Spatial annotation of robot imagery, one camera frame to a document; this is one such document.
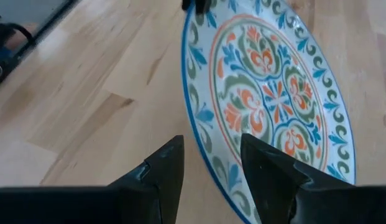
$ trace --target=plate pattern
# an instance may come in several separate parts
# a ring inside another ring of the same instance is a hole
[[[219,189],[260,223],[239,157],[241,133],[346,182],[354,143],[336,80],[307,28],[280,0],[214,0],[188,11],[182,78],[191,125]]]

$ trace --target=green leaf motif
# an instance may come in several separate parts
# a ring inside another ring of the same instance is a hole
[[[303,97],[303,100],[305,101],[305,103],[307,105],[311,106],[311,100],[309,99],[309,97],[306,95],[303,95],[302,97]]]
[[[260,51],[264,51],[266,48],[266,39],[261,38],[259,40],[259,49]]]
[[[192,80],[194,80],[197,75],[195,63],[193,60],[190,60],[189,58],[187,58],[187,74]]]
[[[241,137],[240,137],[240,135],[235,135],[232,139],[233,139],[234,143],[235,143],[237,146],[240,145],[240,143],[241,143]],[[236,152],[237,155],[240,156],[240,152],[239,152],[239,151],[234,150],[234,152]]]
[[[212,2],[211,2],[211,8],[216,7],[217,4],[218,4],[218,0],[212,0]]]
[[[299,132],[302,133],[303,135],[303,139],[306,141],[306,142],[310,142],[310,137],[309,137],[309,134],[307,133],[307,130],[299,125],[294,125],[294,127],[296,127],[297,129],[299,129]],[[310,165],[313,165],[313,161],[314,161],[314,158],[315,158],[315,151],[313,149],[313,146],[311,144],[307,144],[307,148],[309,150],[309,155],[310,157],[307,157],[306,155],[303,156],[301,154],[299,154],[299,156],[302,158],[302,161],[307,163],[307,164],[310,164]]]
[[[266,120],[269,121],[269,115],[267,114],[266,115]],[[260,137],[260,140],[264,141],[264,142],[270,142],[271,138],[273,136],[273,132],[271,130],[271,125],[267,125],[267,128],[266,128],[266,131],[265,133],[262,135],[262,137]]]
[[[338,94],[336,93],[335,90],[328,90],[327,92],[327,96],[329,98],[329,100],[331,100],[332,102],[335,102],[336,100],[336,97],[338,97]],[[342,123],[344,121],[344,116],[343,114],[337,112],[338,109],[334,110],[334,119],[336,122],[338,123]]]
[[[191,25],[190,25],[190,31],[194,35],[194,39],[190,43],[193,44],[193,45],[196,45],[197,42],[198,42],[198,29],[197,29],[197,26],[195,25],[194,22],[192,22]]]
[[[247,197],[240,190],[236,190],[232,195],[241,198],[240,207],[247,216],[250,216],[250,205]]]
[[[195,21],[197,22],[197,25],[202,26],[204,24],[204,15],[196,15],[195,16]]]
[[[316,53],[316,46],[314,45],[306,45],[306,51],[310,56],[313,56]]]
[[[304,88],[304,81],[303,81],[303,79],[302,78],[299,78],[298,79],[298,88],[299,88],[299,91],[302,91],[303,90],[303,88]]]
[[[296,110],[296,113],[299,115],[299,117],[303,120],[309,123],[311,120],[313,120],[316,116],[316,105],[317,103],[314,101],[313,106],[311,107],[309,113],[303,114],[299,110]]]
[[[234,96],[234,94],[230,93],[231,103],[239,110],[244,110],[245,106],[242,104],[241,99],[238,96]]]
[[[251,41],[250,39],[248,39],[248,43],[249,43],[249,47],[256,50],[257,52],[259,52],[255,42]]]
[[[230,88],[240,84],[251,87],[253,90],[255,90],[256,93],[259,94],[255,84],[249,78],[247,78],[247,76],[238,74],[237,77],[231,75],[226,77],[226,79],[224,80],[224,91],[219,94],[220,97],[222,99],[225,99],[229,93]]]
[[[281,142],[281,138],[282,138],[282,133],[280,133],[278,136],[277,136],[277,139],[276,139],[276,147],[277,149],[282,149],[283,146],[282,146],[282,142]]]
[[[195,103],[195,113],[197,113],[199,109],[198,105],[200,105],[200,99],[198,98],[197,89],[194,87],[193,84],[189,84],[188,92],[189,92],[191,101]]]
[[[199,126],[201,127],[201,129],[203,130],[204,135],[205,135],[205,137],[203,137],[203,135],[200,134],[201,140],[202,140],[202,142],[204,144],[204,148],[205,148],[205,150],[208,153],[212,153],[212,140],[211,140],[211,136],[208,134],[208,132],[206,131],[204,126],[202,126],[201,124],[199,124]]]
[[[213,164],[213,169],[216,172],[216,175],[218,175],[219,180],[223,179],[224,181],[224,186],[227,186],[227,174],[226,174],[226,169],[224,168],[224,165],[222,161],[220,160],[219,157],[214,156],[212,158],[212,164]]]
[[[248,133],[249,132],[249,115],[245,115],[241,120],[241,132]]]
[[[342,161],[338,162],[338,170],[340,171],[341,174],[348,174],[348,173],[350,173],[349,166],[346,163],[342,162]]]
[[[344,140],[344,138],[343,138],[343,136],[346,136],[346,134],[347,134],[346,128],[339,124],[336,126],[335,131],[336,131],[336,134],[339,136],[339,138],[343,139],[343,141],[346,142],[346,140]],[[342,144],[339,146],[338,156],[343,160],[348,160],[350,158],[350,154],[347,151],[342,151],[342,148],[344,146],[346,146],[346,144]]]
[[[262,0],[262,4],[264,7],[270,7],[272,0]]]
[[[288,24],[289,28],[292,28],[292,27],[294,27],[297,19],[293,16],[291,16],[290,19],[291,19],[291,21],[290,22],[287,21],[287,24]],[[305,30],[302,27],[297,27],[295,29],[295,36],[298,37],[299,39],[303,38],[303,36],[302,36],[303,33],[305,33]]]
[[[321,69],[321,65],[323,64],[323,59],[320,56],[315,56],[313,59],[313,64],[316,68]]]
[[[303,77],[303,75],[299,72],[299,69],[296,67],[287,67],[287,69],[285,69],[285,79],[288,80],[292,75]]]
[[[280,15],[282,13],[281,9],[281,3],[279,1],[275,1],[273,3],[273,13],[276,15]]]
[[[304,152],[298,152],[299,158],[304,163],[309,163],[309,158]]]
[[[323,76],[323,84],[326,88],[329,88],[332,86],[332,79],[330,78],[325,78],[325,75]]]

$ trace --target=ceramic plate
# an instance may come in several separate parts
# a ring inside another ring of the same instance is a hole
[[[219,189],[246,223],[260,223],[244,178],[241,133],[251,133],[354,184],[354,145],[336,80],[321,50],[282,0],[217,0],[182,40],[188,115]]]

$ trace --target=wooden table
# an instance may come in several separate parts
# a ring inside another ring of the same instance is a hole
[[[358,184],[386,184],[386,0],[290,0],[338,80]],[[185,136],[178,223],[240,223],[186,115],[180,0],[83,0],[0,87],[0,185],[108,184]]]

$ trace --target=orange floral motif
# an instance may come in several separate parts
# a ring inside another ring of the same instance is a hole
[[[307,96],[309,99],[311,99],[313,95],[309,83],[304,82],[302,89],[300,89],[298,79],[296,77],[292,77],[290,84],[290,91],[294,102],[298,103],[301,109],[308,109],[308,105],[303,96]]]
[[[223,57],[218,60],[217,72],[219,78],[223,78]]]
[[[230,33],[227,37],[226,44],[228,44],[230,41],[235,40],[235,39],[236,39],[236,35],[233,32]]]
[[[252,134],[261,133],[264,128],[263,118],[265,113],[262,109],[261,102],[255,100],[252,93],[249,90],[237,89],[242,104],[245,108],[249,109],[249,126]],[[226,121],[229,123],[229,128],[235,131],[241,131],[242,115],[240,111],[233,106],[232,103],[227,104],[227,108],[224,110],[226,115]]]
[[[273,40],[273,41],[278,41],[278,38],[276,35],[270,35],[270,38]]]
[[[298,59],[297,59],[295,56],[293,56],[293,55],[291,55],[291,58],[292,58],[292,60],[293,60],[293,63],[294,63],[295,65],[298,65]]]
[[[306,150],[307,145],[305,144],[305,140],[303,140],[303,136],[300,133],[295,133],[294,129],[289,129],[287,131],[287,141],[284,145],[285,152],[290,155],[295,155],[295,150]]]
[[[320,121],[320,119],[319,119],[318,114],[317,114],[317,116],[316,116],[316,121],[317,121],[317,127],[318,127],[318,130],[321,130],[321,121]]]
[[[265,114],[262,110],[259,100],[254,101],[254,97],[249,90],[237,90],[238,95],[241,97],[242,103],[245,107],[250,109],[249,121],[251,132],[253,134],[261,133],[263,131],[263,122]]]
[[[319,159],[320,156],[321,156],[321,148],[320,146],[318,146],[316,151],[316,158]]]
[[[265,49],[262,54],[258,53],[256,50],[248,49],[248,53],[250,53],[250,59],[252,62],[261,67],[264,73],[271,71],[271,66],[273,65],[273,56],[270,53],[270,49]]]
[[[240,111],[235,108],[231,103],[227,104],[227,108],[224,110],[226,115],[226,121],[229,123],[229,128],[235,131],[241,130],[241,114]]]
[[[255,27],[248,27],[248,32],[247,32],[248,38],[250,38],[251,41],[258,43],[259,38],[260,38],[260,33],[256,31]]]

